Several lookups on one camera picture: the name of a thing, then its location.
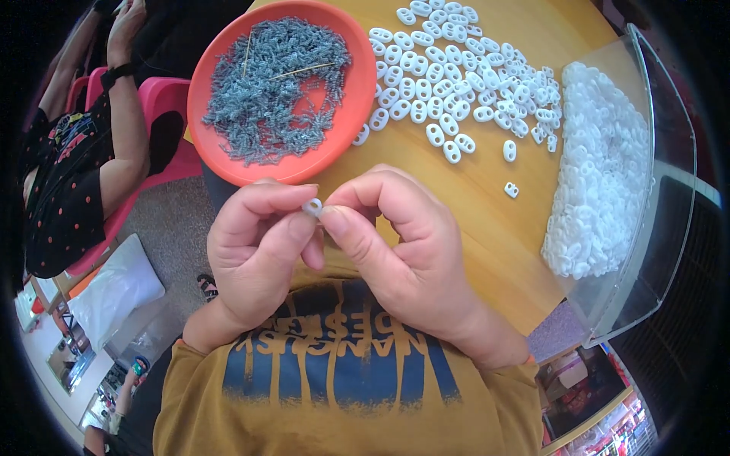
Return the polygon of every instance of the orange plate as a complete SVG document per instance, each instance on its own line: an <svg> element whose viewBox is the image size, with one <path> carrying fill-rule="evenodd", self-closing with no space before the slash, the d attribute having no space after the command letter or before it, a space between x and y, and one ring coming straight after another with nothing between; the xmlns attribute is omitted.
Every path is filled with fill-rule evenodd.
<svg viewBox="0 0 730 456"><path fill-rule="evenodd" d="M345 96L342 106L335 109L332 129L325 131L319 148L309 149L303 156L287 155L277 165L250 164L231 160L219 144L228 146L222 136L201 121L208 112L210 75L218 63L216 55L225 54L228 46L239 36L248 34L254 24L278 20L285 16L306 19L317 26L328 26L342 35L353 57L345 70ZM350 146L367 119L375 95L375 56L369 38L349 14L328 4L308 0L285 0L256 8L230 23L205 50L193 73L188 92L188 122L193 144L201 158L218 176L243 186L262 177L274 177L286 184L301 182L331 165ZM315 103L324 99L323 88L311 90Z"/></svg>

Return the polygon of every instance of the toothpick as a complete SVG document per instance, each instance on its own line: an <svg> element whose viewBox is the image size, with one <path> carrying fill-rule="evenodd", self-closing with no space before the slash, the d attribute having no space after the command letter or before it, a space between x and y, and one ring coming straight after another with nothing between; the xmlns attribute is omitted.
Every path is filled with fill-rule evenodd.
<svg viewBox="0 0 730 456"><path fill-rule="evenodd" d="M269 81L279 79L280 77L288 76L289 74L305 72L308 69L322 68L323 66L330 66L330 65L334 65L334 63L322 63L321 65L314 65L314 66L310 66L309 68L294 70L293 72L288 72L288 73L280 74L279 76L270 77Z"/></svg>

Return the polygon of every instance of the plastic bag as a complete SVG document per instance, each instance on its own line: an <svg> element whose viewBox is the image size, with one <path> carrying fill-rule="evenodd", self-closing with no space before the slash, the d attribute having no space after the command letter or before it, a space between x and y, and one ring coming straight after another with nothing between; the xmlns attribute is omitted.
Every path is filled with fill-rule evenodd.
<svg viewBox="0 0 730 456"><path fill-rule="evenodd" d="M142 243L132 234L112 253L89 285L69 301L94 352L121 327L129 314L165 294Z"/></svg>

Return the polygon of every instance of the pink chair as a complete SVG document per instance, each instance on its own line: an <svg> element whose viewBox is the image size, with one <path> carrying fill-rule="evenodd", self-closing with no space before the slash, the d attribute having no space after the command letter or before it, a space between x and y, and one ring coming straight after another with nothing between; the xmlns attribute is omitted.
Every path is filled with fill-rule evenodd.
<svg viewBox="0 0 730 456"><path fill-rule="evenodd" d="M91 73L87 89L87 109L101 95L100 77L104 71L106 69L95 69ZM190 81L173 77L151 77L142 83L142 87L139 88L137 94L142 102L142 112L145 114L145 124L148 133L152 130L152 122L161 114L168 111L176 111L182 115L182 130L185 131L188 126L187 103L189 86ZM154 187L155 185L164 184L165 182L171 182L185 177L200 176L201 174L203 174L203 170L195 147L190 142L181 138L177 145L177 151L165 170L160 174L145 179L142 186L132 193L127 198L127 201L107 218L107 221L104 223L104 233L107 238L101 244L90 248L80 260L68 267L66 272L73 276L82 274L91 268L94 262L101 257L112 242L114 236L119 232L122 224L124 224L124 220L126 220L129 212L132 210L132 206L134 206L134 202L137 200L140 191L145 188Z"/></svg>

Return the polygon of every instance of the wooden table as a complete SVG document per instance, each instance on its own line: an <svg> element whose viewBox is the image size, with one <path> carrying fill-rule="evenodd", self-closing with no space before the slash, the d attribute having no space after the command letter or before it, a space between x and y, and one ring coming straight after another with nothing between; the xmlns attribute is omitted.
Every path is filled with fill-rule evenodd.
<svg viewBox="0 0 730 456"><path fill-rule="evenodd" d="M273 1L256 0L251 8ZM420 30L421 18L416 25L405 26L396 16L397 8L408 6L406 0L326 1L350 13L366 32L376 26L393 32ZM485 36L511 43L538 69L550 66L558 81L563 66L616 40L615 32L589 0L471 0L463 4L477 10L477 25ZM448 44L455 43L437 40L438 47ZM420 46L415 50L424 51ZM534 118L526 120L532 128ZM562 143L551 154L544 142L538 146L530 136L517 139L494 122L476 123L470 115L459 127L476 141L476 152L462 155L458 164L451 165L440 148L429 144L427 123L416 125L409 118L391 121L310 182L320 184L319 197L324 201L343 182L378 163L413 174L456 216L466 273L474 289L527 335L566 294L539 254L557 187ZM502 157L507 139L517 143L518 157L512 163ZM516 199L504 192L507 182L520 188ZM390 243L397 242L388 223L378 223L378 231Z"/></svg>

